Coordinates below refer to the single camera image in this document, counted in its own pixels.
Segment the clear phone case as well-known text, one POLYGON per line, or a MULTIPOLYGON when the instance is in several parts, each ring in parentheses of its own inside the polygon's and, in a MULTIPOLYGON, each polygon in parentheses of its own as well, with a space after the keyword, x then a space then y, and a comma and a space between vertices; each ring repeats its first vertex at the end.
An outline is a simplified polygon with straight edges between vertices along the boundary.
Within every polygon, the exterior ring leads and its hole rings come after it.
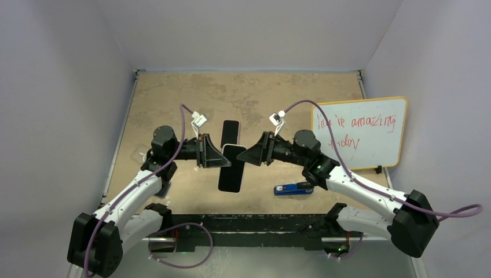
POLYGON ((137 149, 131 154, 130 158, 137 163, 143 163, 147 159, 147 153, 148 150, 137 149))

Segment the blue-edged phone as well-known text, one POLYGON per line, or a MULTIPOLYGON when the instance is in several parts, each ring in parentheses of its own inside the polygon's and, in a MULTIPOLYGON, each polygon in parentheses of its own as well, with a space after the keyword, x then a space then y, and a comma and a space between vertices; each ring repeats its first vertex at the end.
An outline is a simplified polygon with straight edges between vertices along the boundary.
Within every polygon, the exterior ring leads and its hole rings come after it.
POLYGON ((170 186, 171 186, 171 182, 170 181, 164 182, 162 184, 161 189, 155 194, 155 196, 157 196, 159 198, 164 198, 167 195, 168 190, 170 189, 170 186))

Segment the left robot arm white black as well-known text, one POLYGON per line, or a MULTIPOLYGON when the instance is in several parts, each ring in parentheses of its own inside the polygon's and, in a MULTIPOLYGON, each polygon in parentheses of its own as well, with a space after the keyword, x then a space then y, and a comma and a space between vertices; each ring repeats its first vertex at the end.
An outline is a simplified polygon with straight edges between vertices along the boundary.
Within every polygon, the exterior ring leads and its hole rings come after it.
POLYGON ((150 204, 135 215, 150 197, 167 193, 176 160, 195 160, 202 168, 231 166, 208 134, 178 140, 172 127, 156 128, 146 161, 124 191, 93 214, 82 213, 75 219, 68 262, 80 266, 86 277, 109 277, 123 254, 143 238, 154 233, 165 237, 180 228, 173 223, 171 210, 162 204, 150 204))

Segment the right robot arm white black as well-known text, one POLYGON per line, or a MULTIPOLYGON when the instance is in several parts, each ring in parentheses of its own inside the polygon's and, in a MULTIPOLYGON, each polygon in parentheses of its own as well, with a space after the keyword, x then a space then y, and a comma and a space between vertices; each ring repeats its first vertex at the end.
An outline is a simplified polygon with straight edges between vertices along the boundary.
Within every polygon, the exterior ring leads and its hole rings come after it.
POLYGON ((310 130, 297 131, 292 142, 265 131, 237 159, 256 166, 270 165, 274 160, 300 165, 308 183, 369 208, 362 211, 338 205, 332 209, 325 220, 331 235, 356 231, 383 237, 406 255, 420 258, 439 227, 426 195, 416 190, 404 193, 385 188, 345 170, 340 162, 321 152, 321 143, 310 130))

